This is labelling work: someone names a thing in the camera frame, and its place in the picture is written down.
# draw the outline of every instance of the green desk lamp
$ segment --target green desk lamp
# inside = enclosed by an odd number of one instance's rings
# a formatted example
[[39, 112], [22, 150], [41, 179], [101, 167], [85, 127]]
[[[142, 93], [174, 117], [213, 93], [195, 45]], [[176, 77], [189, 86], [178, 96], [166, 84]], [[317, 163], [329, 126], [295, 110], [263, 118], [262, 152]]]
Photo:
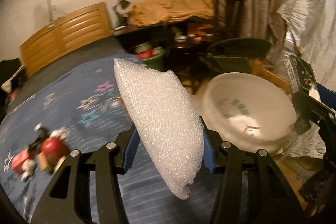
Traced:
[[123, 16], [121, 13], [117, 11], [118, 6], [121, 7], [122, 10], [125, 10], [130, 5], [130, 2], [127, 0], [118, 0], [117, 3], [113, 6], [113, 11], [117, 17], [116, 29], [121, 29], [127, 25], [127, 17]]

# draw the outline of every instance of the bed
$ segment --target bed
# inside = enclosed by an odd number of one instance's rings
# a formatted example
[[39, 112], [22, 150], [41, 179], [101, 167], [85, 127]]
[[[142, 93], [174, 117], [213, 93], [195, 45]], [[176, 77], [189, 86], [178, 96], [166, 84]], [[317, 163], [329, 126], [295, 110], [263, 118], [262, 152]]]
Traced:
[[[72, 28], [73, 34], [60, 36], [64, 26]], [[132, 124], [118, 100], [113, 58], [142, 62], [110, 35], [103, 3], [56, 20], [55, 27], [43, 28], [21, 46], [29, 78], [0, 126], [0, 183], [27, 222], [51, 176], [38, 167], [33, 177], [22, 182], [11, 169], [11, 160], [36, 138], [38, 123], [51, 131], [66, 127], [67, 145], [82, 152], [114, 140]], [[140, 143], [133, 167], [118, 179], [130, 223], [168, 224], [207, 223], [220, 177], [202, 167], [190, 197], [180, 200], [169, 191]], [[94, 174], [90, 200], [92, 220], [98, 223]]]

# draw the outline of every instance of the yellow cloth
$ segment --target yellow cloth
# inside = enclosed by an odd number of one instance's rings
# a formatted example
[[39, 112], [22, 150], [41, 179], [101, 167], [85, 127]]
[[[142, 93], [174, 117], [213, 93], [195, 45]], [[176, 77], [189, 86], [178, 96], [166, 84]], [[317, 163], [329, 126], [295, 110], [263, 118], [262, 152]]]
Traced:
[[213, 17], [211, 0], [146, 0], [130, 11], [132, 25], [148, 26], [159, 22], [182, 21], [191, 16]]

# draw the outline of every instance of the wooden headboard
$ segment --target wooden headboard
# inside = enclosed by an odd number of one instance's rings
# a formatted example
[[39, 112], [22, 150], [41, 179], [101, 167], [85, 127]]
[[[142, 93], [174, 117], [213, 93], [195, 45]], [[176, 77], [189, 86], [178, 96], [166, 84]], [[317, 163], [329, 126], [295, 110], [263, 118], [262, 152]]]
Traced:
[[54, 23], [54, 27], [45, 26], [21, 45], [28, 77], [67, 53], [112, 34], [104, 2], [67, 14]]

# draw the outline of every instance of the blue bedsheet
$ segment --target blue bedsheet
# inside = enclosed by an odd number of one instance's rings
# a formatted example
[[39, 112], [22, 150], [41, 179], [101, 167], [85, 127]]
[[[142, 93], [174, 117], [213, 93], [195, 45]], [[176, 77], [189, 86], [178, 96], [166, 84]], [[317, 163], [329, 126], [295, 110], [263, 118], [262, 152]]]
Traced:
[[[128, 129], [132, 121], [123, 106], [115, 81], [113, 58], [140, 63], [129, 54], [119, 54], [78, 66], [33, 95], [4, 119], [0, 127], [0, 182], [19, 213], [30, 221], [36, 205], [51, 179], [36, 169], [28, 182], [22, 182], [11, 169], [14, 155], [34, 141], [38, 123], [55, 130], [66, 127], [70, 149], [83, 153], [98, 149]], [[93, 221], [99, 223], [95, 202], [95, 182], [91, 176]], [[216, 196], [218, 175], [204, 167], [191, 185], [187, 200], [174, 196], [155, 169], [140, 143], [133, 167], [119, 176], [120, 190], [130, 223], [207, 223]]]

